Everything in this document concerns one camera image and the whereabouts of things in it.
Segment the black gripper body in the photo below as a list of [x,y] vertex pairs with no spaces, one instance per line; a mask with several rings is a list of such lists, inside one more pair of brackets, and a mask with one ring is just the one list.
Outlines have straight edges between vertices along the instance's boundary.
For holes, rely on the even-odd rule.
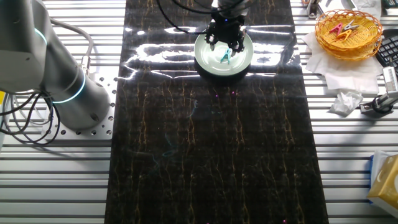
[[245,16],[239,15],[234,18],[227,18],[221,14],[212,14],[205,40],[207,42],[208,35],[214,35],[218,42],[230,44],[238,38],[239,34],[243,34],[241,27],[244,25]]

